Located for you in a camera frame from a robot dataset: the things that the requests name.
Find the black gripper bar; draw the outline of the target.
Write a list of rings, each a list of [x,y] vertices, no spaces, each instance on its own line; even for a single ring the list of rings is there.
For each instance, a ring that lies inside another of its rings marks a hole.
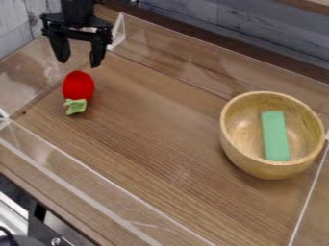
[[[50,38],[50,45],[58,60],[66,63],[71,56],[68,39],[91,41],[90,64],[95,68],[106,56],[107,44],[113,43],[114,24],[95,15],[84,23],[70,23],[62,13],[43,13],[43,35]]]

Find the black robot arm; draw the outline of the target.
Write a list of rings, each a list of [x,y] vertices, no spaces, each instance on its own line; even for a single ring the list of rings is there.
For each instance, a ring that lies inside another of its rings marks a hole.
[[[70,40],[91,43],[90,66],[98,67],[106,57],[107,46],[114,42],[114,24],[94,13],[98,0],[60,0],[62,12],[43,13],[43,35],[56,59],[66,63],[71,57]]]

